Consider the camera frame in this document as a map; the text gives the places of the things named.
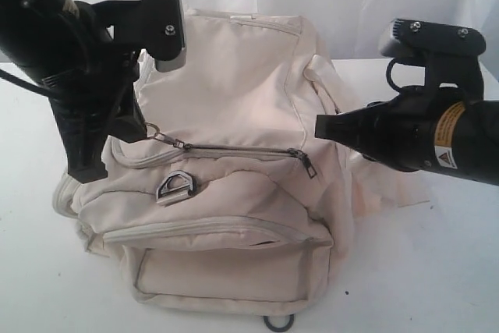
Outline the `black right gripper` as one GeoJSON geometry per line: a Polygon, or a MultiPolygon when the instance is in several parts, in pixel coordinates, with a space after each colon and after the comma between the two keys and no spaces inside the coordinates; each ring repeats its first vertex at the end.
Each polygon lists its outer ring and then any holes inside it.
{"type": "Polygon", "coordinates": [[[317,115],[314,136],[358,151],[400,172],[441,170],[430,141],[439,88],[405,87],[389,101],[335,115],[317,115]]]}

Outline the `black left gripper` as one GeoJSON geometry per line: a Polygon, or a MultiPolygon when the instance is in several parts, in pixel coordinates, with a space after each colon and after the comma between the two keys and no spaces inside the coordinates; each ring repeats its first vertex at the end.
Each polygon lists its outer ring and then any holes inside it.
{"type": "Polygon", "coordinates": [[[94,7],[40,2],[38,83],[57,94],[50,106],[65,150],[67,173],[87,184],[108,176],[101,160],[108,134],[126,143],[147,138],[129,77],[133,50],[117,47],[94,7]]]}

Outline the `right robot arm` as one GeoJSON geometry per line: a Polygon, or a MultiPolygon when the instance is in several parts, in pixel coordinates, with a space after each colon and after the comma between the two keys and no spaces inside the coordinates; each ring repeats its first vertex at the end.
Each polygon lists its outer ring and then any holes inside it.
{"type": "Polygon", "coordinates": [[[400,172],[498,184],[498,103],[472,100],[456,87],[434,96],[410,87],[390,101],[318,115],[315,136],[400,172]]]}

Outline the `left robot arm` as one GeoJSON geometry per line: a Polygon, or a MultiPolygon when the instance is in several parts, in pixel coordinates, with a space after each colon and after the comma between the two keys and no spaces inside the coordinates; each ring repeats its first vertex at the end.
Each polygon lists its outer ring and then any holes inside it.
{"type": "Polygon", "coordinates": [[[81,183],[108,176],[109,136],[129,143],[147,131],[134,94],[139,48],[116,45],[93,6],[73,0],[1,0],[1,51],[31,82],[1,78],[45,96],[81,183]]]}

